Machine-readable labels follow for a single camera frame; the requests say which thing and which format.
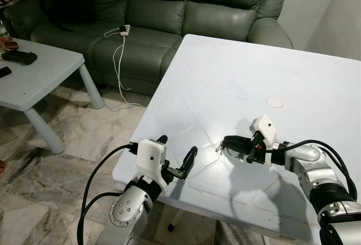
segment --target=white wall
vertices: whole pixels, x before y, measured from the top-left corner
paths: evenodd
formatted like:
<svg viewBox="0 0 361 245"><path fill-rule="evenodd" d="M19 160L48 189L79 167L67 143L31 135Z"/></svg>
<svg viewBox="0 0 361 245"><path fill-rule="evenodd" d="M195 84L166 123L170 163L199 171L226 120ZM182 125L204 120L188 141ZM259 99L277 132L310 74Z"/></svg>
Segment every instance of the white wall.
<svg viewBox="0 0 361 245"><path fill-rule="evenodd" d="M285 0L278 22L295 49L304 50L331 0Z"/></svg>
<svg viewBox="0 0 361 245"><path fill-rule="evenodd" d="M305 50L361 60L361 0L332 0Z"/></svg>

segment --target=small white table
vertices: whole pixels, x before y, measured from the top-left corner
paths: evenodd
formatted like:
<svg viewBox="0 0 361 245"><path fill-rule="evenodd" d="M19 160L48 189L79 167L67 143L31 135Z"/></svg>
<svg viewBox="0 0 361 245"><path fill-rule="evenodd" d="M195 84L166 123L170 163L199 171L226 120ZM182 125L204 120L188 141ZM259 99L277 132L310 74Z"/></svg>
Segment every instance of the small white table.
<svg viewBox="0 0 361 245"><path fill-rule="evenodd" d="M82 54L20 39L14 41L19 44L20 51L31 51L38 58L30 65L1 59L0 68L8 66L12 73L0 78L0 106L23 111L50 150L61 153L65 149L64 143L33 106L76 69L80 71L93 106L102 108L104 102L84 65Z"/></svg>
<svg viewBox="0 0 361 245"><path fill-rule="evenodd" d="M335 148L360 194L360 78L357 60L186 35L131 141L166 134L172 167L199 148L189 178L175 179L161 202L293 244L320 244L317 215L295 174L215 149L226 135L250 137L253 119L266 114L279 141L318 139ZM120 157L119 189L134 178L135 161L128 152Z"/></svg>

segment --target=power strip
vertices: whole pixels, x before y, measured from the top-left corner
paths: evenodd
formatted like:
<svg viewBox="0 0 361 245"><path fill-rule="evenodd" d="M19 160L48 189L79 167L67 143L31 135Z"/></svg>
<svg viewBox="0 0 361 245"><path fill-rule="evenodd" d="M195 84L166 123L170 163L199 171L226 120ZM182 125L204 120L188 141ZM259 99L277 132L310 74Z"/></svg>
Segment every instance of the power strip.
<svg viewBox="0 0 361 245"><path fill-rule="evenodd" d="M126 29L125 32L120 32L121 36L128 36L129 35L129 30L130 30L130 25L123 25Z"/></svg>

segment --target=smartphone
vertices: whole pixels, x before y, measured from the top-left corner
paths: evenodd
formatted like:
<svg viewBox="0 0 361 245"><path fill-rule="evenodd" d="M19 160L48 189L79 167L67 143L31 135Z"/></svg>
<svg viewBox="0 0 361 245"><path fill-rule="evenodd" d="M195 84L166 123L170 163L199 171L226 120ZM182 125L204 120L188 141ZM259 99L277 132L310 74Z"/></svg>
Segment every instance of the smartphone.
<svg viewBox="0 0 361 245"><path fill-rule="evenodd" d="M11 74L11 70L8 66L0 68L0 78Z"/></svg>

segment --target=table leg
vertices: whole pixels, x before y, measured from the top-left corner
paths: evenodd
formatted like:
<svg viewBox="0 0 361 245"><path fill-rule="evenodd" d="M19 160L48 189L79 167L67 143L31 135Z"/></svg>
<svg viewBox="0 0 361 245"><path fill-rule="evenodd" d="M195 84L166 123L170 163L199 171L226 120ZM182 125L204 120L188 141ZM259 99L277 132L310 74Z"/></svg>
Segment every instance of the table leg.
<svg viewBox="0 0 361 245"><path fill-rule="evenodd" d="M82 64L79 67L80 75L83 78L85 87L89 93L90 99L93 103L94 108L102 108L104 106L104 101L102 97L100 96L93 80L91 79L91 76L86 69L85 65Z"/></svg>
<svg viewBox="0 0 361 245"><path fill-rule="evenodd" d="M25 115L35 127L36 131L43 137L51 152L58 154L64 151L65 145L54 131L48 126L43 118L33 108L24 111Z"/></svg>
<svg viewBox="0 0 361 245"><path fill-rule="evenodd" d="M175 226L177 225L178 221L181 219L183 214L184 214L184 210L180 209L177 215L175 215L173 221L171 221L171 223L168 225L168 231L172 232L174 230Z"/></svg>

